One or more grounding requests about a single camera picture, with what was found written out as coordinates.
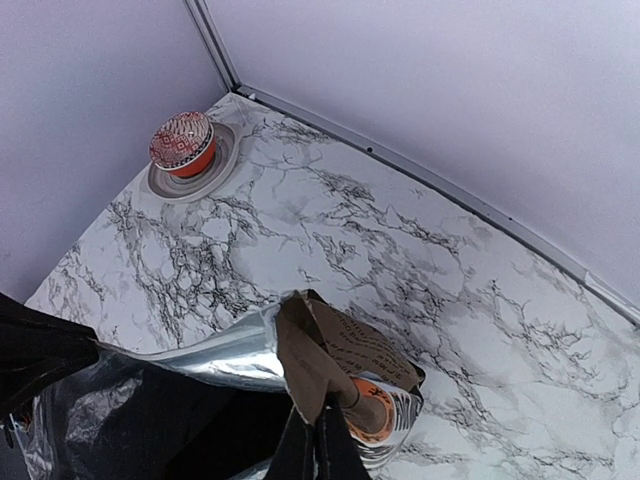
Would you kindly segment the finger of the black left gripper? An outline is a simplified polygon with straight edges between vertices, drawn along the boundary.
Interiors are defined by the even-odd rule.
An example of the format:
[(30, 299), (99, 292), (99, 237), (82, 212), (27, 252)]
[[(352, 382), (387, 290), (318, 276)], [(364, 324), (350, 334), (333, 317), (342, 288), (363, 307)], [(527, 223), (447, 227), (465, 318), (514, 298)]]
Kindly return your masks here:
[(1, 296), (1, 411), (99, 359), (95, 331)]

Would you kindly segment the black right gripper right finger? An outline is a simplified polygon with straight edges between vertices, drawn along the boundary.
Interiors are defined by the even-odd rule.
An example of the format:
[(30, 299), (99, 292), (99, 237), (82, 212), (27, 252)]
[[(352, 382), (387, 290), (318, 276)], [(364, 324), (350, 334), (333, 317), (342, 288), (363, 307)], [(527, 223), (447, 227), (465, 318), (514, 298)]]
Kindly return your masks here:
[(371, 480), (336, 399), (327, 399), (315, 425), (316, 479)]

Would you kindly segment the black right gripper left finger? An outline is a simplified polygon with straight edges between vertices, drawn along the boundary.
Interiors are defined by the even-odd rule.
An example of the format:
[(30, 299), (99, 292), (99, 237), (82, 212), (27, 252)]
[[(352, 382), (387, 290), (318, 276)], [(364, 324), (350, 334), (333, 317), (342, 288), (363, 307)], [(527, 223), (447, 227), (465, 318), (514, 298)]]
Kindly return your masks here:
[(314, 470), (314, 427), (293, 407), (267, 471), (267, 480), (313, 480)]

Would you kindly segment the brown white dog food bag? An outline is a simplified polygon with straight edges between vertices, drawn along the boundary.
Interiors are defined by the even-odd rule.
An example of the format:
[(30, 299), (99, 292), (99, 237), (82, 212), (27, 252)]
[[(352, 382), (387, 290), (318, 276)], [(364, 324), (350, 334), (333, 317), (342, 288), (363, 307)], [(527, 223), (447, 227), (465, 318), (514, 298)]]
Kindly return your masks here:
[(377, 329), (295, 291), (190, 347), (99, 359), (12, 413), (33, 479), (267, 479), (293, 407), (336, 399), (372, 477), (422, 410), (426, 375)]

